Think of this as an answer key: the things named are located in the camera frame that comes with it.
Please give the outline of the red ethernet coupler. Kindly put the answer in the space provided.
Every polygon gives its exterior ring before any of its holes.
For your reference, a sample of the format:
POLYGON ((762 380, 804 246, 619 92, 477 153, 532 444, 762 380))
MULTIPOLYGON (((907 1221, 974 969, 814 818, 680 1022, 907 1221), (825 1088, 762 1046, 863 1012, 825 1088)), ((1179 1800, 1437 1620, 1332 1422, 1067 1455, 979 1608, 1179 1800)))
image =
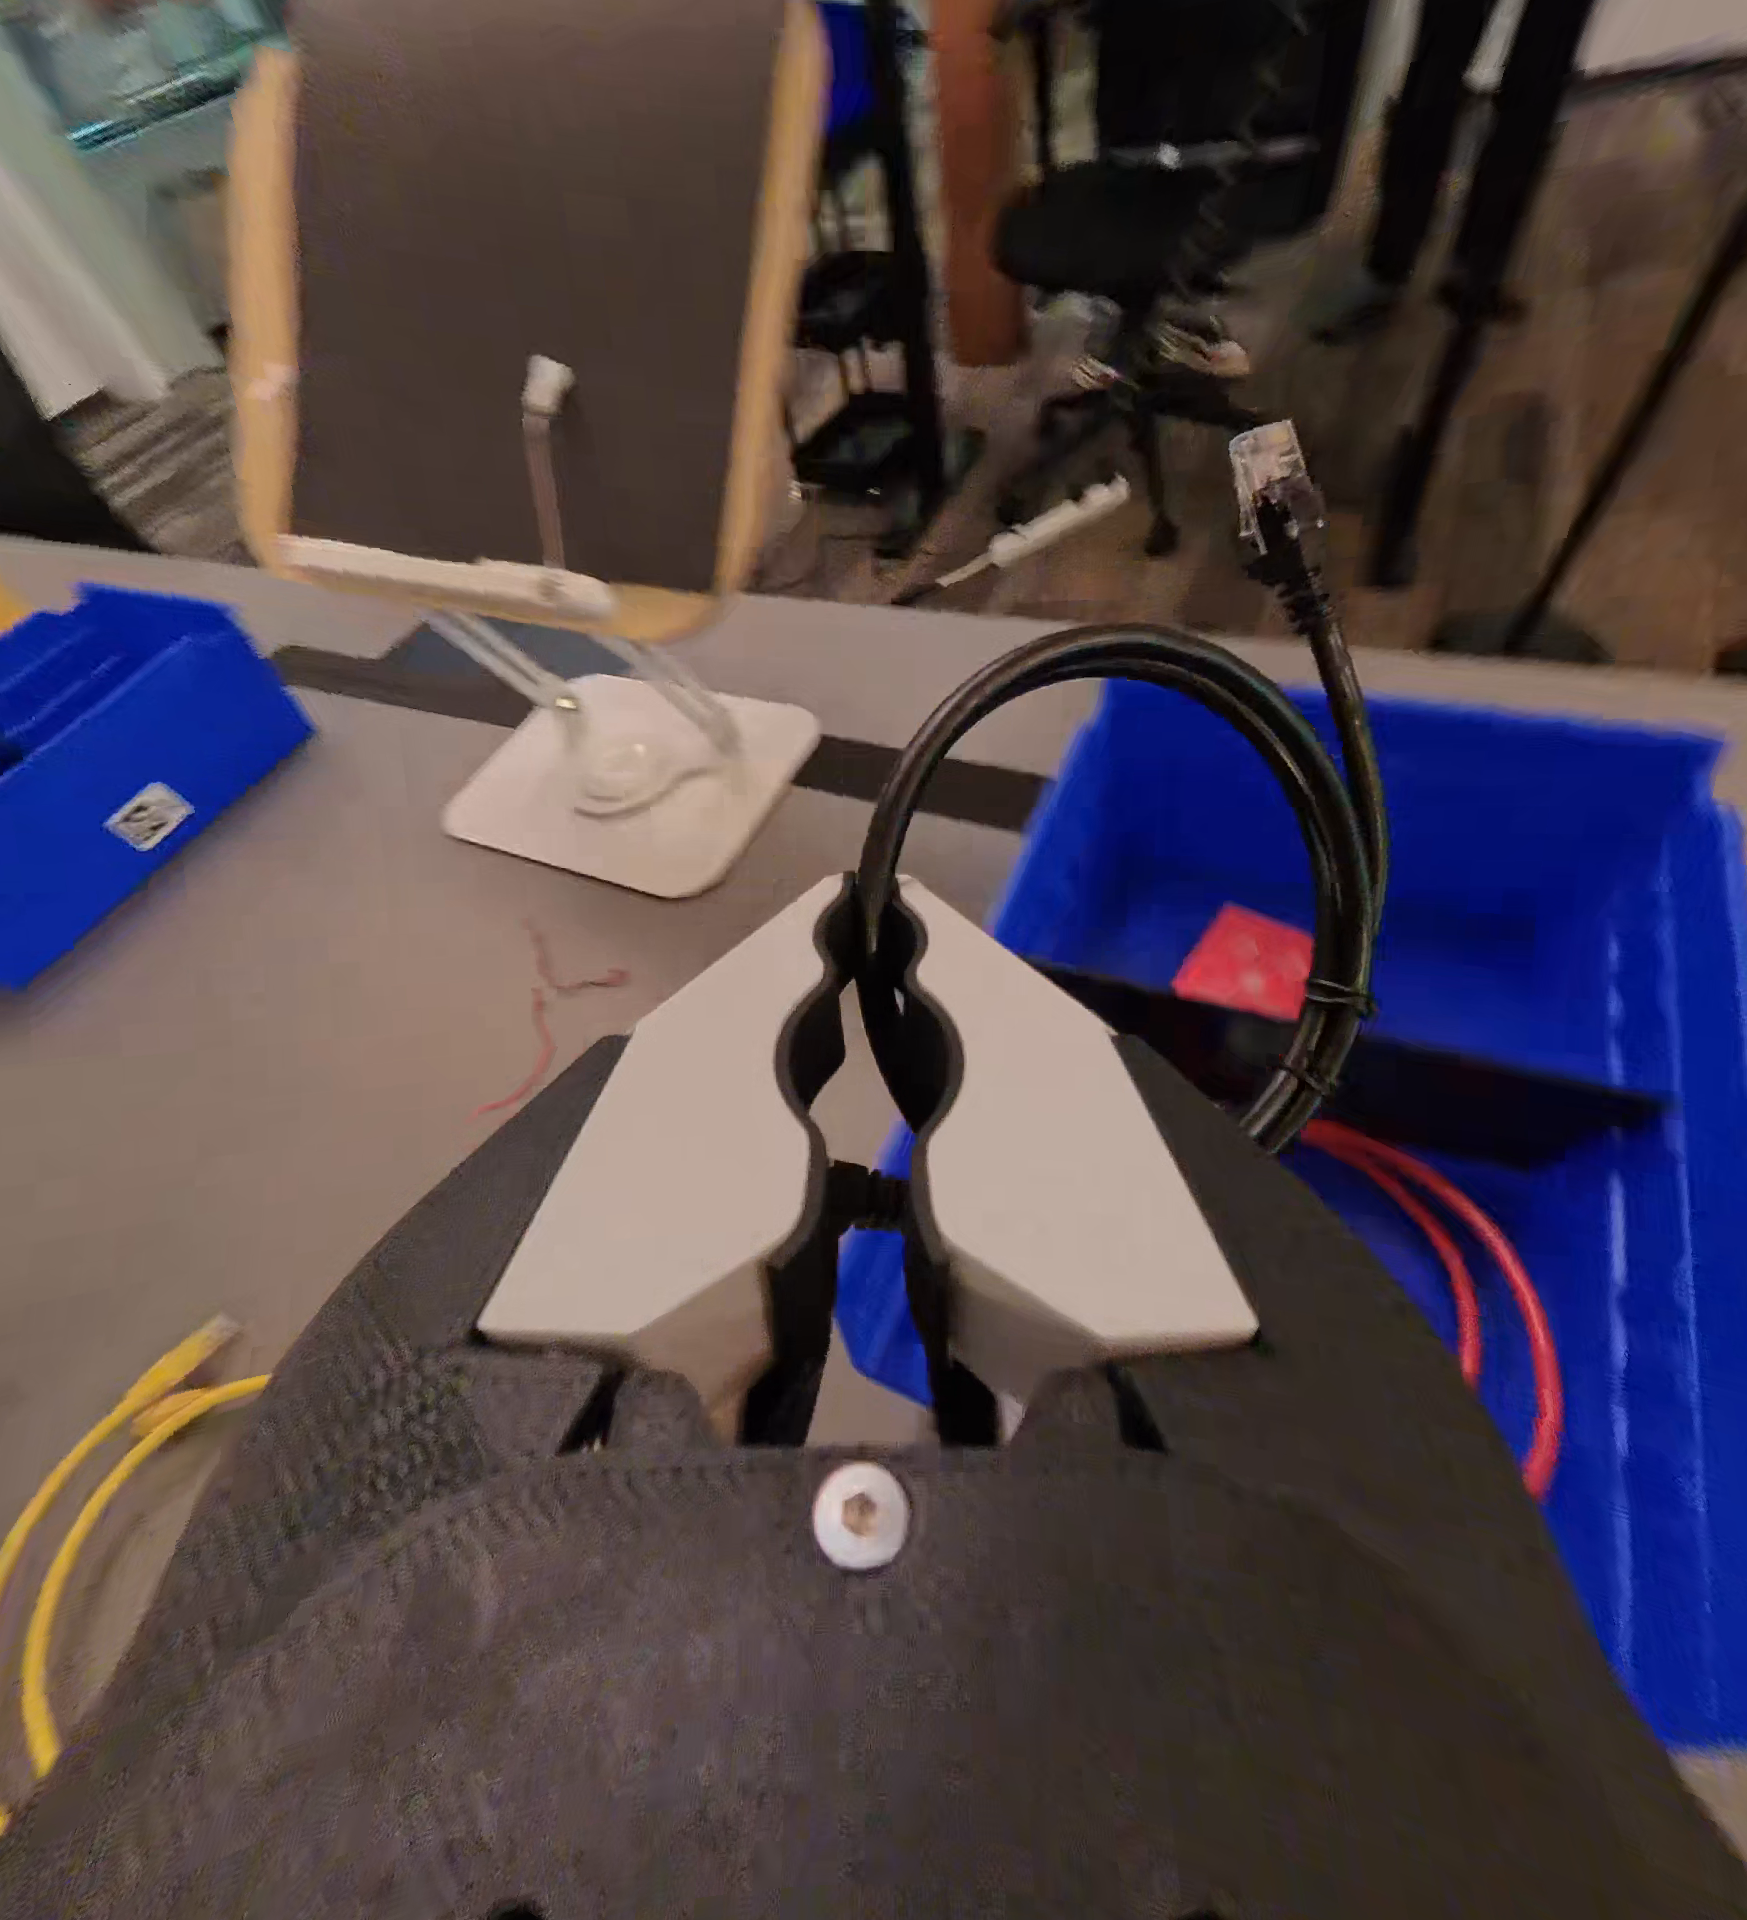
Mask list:
POLYGON ((1227 900, 1179 963, 1175 998, 1291 1024, 1306 1007, 1312 937, 1291 922, 1227 900))

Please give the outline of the dark table with wooden edge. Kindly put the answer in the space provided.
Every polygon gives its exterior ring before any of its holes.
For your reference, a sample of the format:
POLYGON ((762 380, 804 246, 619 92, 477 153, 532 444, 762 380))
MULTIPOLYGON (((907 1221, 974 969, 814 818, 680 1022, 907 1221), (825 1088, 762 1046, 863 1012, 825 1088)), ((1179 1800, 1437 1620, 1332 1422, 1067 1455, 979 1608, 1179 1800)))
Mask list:
POLYGON ((529 621, 707 627, 786 493, 827 66, 814 4, 289 4, 228 156, 254 560, 547 564, 616 616, 529 621))

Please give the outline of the white plastic bar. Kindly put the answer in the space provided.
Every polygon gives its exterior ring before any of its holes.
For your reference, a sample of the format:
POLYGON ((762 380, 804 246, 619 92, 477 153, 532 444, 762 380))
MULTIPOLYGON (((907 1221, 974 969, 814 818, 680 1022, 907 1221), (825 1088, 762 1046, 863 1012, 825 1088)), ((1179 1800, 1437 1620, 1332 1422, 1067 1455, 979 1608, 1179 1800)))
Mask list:
POLYGON ((506 616, 544 609, 572 625, 616 616, 616 594, 607 582, 547 564, 454 564, 294 534, 276 540, 276 560, 295 578, 446 609, 500 609, 506 616))

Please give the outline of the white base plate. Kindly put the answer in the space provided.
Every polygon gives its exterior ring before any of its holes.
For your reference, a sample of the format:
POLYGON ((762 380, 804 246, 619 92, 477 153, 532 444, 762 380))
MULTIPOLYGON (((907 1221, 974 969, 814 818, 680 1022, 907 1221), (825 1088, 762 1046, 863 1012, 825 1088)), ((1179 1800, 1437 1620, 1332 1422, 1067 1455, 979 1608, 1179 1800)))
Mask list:
POLYGON ((713 889, 817 746, 814 713, 714 696, 714 739, 641 677, 583 676, 446 802, 450 839, 678 900, 713 889))

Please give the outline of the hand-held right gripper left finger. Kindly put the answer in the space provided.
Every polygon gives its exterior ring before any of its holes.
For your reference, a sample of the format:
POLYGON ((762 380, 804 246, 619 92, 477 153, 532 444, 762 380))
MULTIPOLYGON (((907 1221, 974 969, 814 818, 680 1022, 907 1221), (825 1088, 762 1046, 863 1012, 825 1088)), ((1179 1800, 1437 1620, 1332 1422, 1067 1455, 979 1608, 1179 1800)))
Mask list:
POLYGON ((477 1334, 683 1375, 741 1444, 801 1444, 864 1224, 864 1166, 814 1119, 842 1066, 858 936, 833 876, 623 1037, 477 1334))

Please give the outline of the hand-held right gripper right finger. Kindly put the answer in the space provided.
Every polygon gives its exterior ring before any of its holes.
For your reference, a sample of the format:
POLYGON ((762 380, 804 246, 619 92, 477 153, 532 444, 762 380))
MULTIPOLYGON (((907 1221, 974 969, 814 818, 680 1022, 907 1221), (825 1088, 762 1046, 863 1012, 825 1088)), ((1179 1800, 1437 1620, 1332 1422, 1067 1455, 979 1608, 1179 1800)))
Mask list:
POLYGON ((1246 1346, 1260 1317, 1122 1036, 896 881, 872 1042, 910 1132, 903 1279, 934 1433, 991 1444, 1054 1374, 1246 1346))

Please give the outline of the red twist tie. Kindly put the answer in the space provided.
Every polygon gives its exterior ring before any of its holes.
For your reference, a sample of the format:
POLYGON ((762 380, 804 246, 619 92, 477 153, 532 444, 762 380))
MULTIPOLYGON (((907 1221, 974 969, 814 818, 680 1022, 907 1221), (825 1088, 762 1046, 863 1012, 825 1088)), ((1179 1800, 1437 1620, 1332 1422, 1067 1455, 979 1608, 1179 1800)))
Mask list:
POLYGON ((534 966, 534 984, 529 993, 534 1055, 517 1085, 500 1096, 479 1102, 471 1113, 472 1119, 509 1113, 518 1110, 529 1094, 538 1091, 544 1082, 549 1082, 552 1068, 558 1058, 558 1037, 554 1034, 554 1007, 558 1001, 593 992, 616 992, 631 984, 631 971, 624 964, 601 964, 589 971, 566 969, 556 963, 549 937, 537 920, 522 917, 518 926, 534 966))

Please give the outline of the blue plastic bin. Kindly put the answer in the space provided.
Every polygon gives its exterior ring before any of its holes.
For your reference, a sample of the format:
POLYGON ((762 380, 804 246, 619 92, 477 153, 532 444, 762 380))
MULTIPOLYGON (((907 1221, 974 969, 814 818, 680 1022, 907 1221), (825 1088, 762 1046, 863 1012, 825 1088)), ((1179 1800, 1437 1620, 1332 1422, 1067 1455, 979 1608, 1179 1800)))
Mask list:
POLYGON ((0 633, 0 990, 27 990, 310 734, 210 599, 84 586, 0 633))
MULTIPOLYGON (((1392 821, 1374 1018, 1323 1112, 1490 1214, 1561 1366, 1545 1513, 1670 1746, 1747 1746, 1747 862, 1706 733, 1369 696, 1392 821)), ((923 813, 1021 829, 989 928, 1217 1099, 1307 946, 1289 802, 1220 720, 1115 682, 1054 778, 958 758, 923 813)))

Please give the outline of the black office chair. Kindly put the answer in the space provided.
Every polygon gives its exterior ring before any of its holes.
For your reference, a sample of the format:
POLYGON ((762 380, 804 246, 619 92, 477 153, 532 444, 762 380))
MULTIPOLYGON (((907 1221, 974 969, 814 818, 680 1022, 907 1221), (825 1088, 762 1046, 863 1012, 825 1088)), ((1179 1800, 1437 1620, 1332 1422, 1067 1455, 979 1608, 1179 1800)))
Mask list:
POLYGON ((1280 237, 1284 180, 1310 173, 1317 113, 1289 124, 1291 88, 1312 74, 1328 4, 1133 3, 995 4, 995 42, 1033 68, 1033 175, 1000 210, 995 267, 1039 298, 1109 315, 1070 384, 1039 403, 1035 453, 995 497, 1000 529, 1055 519, 1066 464, 1109 436, 1137 458, 1146 556, 1179 527, 1164 480, 1164 426, 1235 439, 1262 419, 1236 396, 1245 348, 1223 326, 1230 271, 1280 237))

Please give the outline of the white power strip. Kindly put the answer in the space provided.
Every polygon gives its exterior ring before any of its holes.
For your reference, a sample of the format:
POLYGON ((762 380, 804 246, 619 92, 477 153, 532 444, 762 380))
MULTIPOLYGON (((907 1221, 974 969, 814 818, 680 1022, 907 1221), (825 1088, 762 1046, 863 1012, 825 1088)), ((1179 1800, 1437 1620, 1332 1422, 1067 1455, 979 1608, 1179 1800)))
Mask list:
POLYGON ((922 586, 901 591, 890 605, 914 606, 934 594, 973 582, 985 573, 1006 573, 1026 557, 1044 553, 1054 543, 1070 539, 1080 529, 1122 512, 1126 499, 1130 482, 1125 475, 1093 482, 1082 493, 1060 499, 1046 512, 1000 529, 971 560, 958 564, 948 573, 937 573, 922 586))

